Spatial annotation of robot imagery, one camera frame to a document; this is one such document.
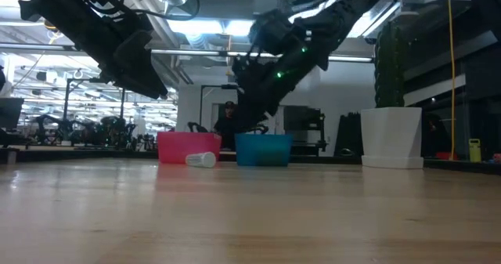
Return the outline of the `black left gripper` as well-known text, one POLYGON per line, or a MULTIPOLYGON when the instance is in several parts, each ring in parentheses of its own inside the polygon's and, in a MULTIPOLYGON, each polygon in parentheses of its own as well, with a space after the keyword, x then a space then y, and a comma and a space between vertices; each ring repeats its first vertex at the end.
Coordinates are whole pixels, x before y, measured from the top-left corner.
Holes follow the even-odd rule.
POLYGON ((168 90, 153 67, 131 71, 119 56, 129 37, 128 19, 76 19, 72 22, 72 41, 98 63, 102 79, 152 99, 165 97, 168 90))

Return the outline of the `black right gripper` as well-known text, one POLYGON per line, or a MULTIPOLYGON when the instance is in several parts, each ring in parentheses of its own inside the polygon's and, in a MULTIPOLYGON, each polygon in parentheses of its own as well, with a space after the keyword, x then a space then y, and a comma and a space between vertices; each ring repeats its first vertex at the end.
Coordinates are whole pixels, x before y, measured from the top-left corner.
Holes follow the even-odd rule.
POLYGON ((280 101, 315 67, 329 66, 326 43, 293 43, 278 48, 277 60, 261 63, 250 53, 235 58, 232 71, 239 87, 235 109, 237 133, 251 129, 276 131, 274 112, 280 101))

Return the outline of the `pale purple pill vial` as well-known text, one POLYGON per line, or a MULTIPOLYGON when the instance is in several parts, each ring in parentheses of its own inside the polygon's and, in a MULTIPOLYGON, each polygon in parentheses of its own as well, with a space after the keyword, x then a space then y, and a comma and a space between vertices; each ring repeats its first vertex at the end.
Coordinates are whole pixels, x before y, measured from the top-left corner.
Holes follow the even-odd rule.
POLYGON ((186 156, 185 163, 188 166, 198 168, 213 168, 216 165, 217 158, 214 153, 198 153, 186 156))

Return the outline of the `blue plastic bin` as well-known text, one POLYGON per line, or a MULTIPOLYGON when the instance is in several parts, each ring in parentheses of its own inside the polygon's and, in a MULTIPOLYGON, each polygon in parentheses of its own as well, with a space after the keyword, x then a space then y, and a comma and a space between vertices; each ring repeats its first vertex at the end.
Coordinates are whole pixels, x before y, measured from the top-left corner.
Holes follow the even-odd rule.
POLYGON ((292 135, 237 134, 235 141, 239 166, 286 167, 289 164, 292 135))

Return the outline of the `red plastic bin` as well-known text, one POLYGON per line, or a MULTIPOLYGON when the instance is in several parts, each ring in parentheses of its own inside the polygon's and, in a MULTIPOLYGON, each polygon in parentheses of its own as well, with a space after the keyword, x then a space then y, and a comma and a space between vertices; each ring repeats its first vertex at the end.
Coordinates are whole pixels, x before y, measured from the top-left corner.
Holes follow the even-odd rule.
POLYGON ((184 164, 191 154, 212 152, 219 159, 221 136, 212 132, 158 132, 158 159, 161 164, 184 164))

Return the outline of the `person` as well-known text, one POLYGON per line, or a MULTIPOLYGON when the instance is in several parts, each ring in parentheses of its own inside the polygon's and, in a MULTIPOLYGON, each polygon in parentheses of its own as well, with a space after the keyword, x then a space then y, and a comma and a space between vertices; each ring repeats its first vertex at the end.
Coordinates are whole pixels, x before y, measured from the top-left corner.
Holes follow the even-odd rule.
POLYGON ((233 112, 235 108, 236 104, 233 101, 227 101, 225 103, 225 114, 216 121, 213 127, 213 132, 217 133, 222 138, 222 150, 235 150, 236 148, 236 131, 234 129, 234 126, 232 125, 234 122, 233 112))

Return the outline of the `black shelf cart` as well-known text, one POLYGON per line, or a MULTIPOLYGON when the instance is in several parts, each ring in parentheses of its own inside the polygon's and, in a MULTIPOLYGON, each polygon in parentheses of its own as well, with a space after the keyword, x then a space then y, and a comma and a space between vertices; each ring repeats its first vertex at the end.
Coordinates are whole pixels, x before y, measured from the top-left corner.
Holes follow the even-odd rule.
POLYGON ((292 155, 318 157, 326 151, 325 114, 320 109, 285 106, 283 120, 285 134, 293 137, 292 155))

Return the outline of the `black stacked chairs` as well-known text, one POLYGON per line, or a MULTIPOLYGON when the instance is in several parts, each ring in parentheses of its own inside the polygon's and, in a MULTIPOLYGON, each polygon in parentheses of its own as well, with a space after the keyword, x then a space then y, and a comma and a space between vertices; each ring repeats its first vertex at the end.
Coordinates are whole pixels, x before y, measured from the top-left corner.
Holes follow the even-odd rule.
POLYGON ((361 116, 359 113, 349 113, 341 116, 334 153, 342 157, 361 157, 363 155, 361 116))

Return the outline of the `black monitor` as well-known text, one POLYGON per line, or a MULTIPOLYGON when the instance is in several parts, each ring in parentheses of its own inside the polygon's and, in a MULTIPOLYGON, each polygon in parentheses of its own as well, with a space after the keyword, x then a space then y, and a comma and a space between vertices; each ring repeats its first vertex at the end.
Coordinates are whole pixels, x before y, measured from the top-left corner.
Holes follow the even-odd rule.
POLYGON ((0 128, 17 126, 23 103, 22 98, 0 98, 0 128))

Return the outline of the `green cactus plant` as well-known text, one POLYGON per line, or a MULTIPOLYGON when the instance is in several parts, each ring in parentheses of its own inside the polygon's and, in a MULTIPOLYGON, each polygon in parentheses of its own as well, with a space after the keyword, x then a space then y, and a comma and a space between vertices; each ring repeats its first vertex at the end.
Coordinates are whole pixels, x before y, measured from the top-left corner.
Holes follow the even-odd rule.
POLYGON ((375 103, 376 108, 403 107, 404 53, 407 43, 395 22, 387 23, 378 34, 375 45, 375 103))

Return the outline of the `yellow-green container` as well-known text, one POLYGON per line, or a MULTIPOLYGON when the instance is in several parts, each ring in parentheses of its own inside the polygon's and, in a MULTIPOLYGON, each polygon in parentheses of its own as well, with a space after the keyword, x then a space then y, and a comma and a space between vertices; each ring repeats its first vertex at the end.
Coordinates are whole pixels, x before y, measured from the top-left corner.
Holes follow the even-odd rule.
POLYGON ((469 139, 469 158, 474 163, 482 161, 480 139, 469 139))

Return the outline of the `black background gantry frame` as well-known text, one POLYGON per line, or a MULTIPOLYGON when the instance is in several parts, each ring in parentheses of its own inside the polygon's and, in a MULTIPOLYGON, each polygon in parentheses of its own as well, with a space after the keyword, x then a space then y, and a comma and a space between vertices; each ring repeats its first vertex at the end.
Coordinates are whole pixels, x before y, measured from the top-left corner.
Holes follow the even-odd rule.
MULTIPOLYGON (((202 123, 203 123, 203 110, 204 110, 204 90, 206 88, 216 88, 216 89, 223 89, 223 90, 238 90, 238 85, 233 85, 233 84, 224 84, 224 85, 201 85, 200 87, 200 109, 199 109, 199 126, 200 127, 204 127, 202 126, 202 123)), ((204 129, 207 131, 207 132, 210 132, 211 130, 209 128, 205 128, 204 129)))

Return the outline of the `black aluminium table frame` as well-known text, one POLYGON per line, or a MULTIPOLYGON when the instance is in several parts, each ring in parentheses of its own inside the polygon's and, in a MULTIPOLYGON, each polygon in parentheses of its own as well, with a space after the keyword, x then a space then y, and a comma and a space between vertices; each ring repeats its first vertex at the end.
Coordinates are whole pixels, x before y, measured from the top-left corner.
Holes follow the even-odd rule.
MULTIPOLYGON (((131 158, 157 160, 158 155, 154 152, 130 152, 121 150, 19 150, 16 148, 0 148, 0 165, 8 164, 9 160, 13 162, 38 162, 90 158, 131 158)), ((362 159, 359 157, 291 156, 290 163, 360 165, 362 163, 362 159)), ((501 164, 425 159, 424 167, 456 172, 501 176, 501 164)))

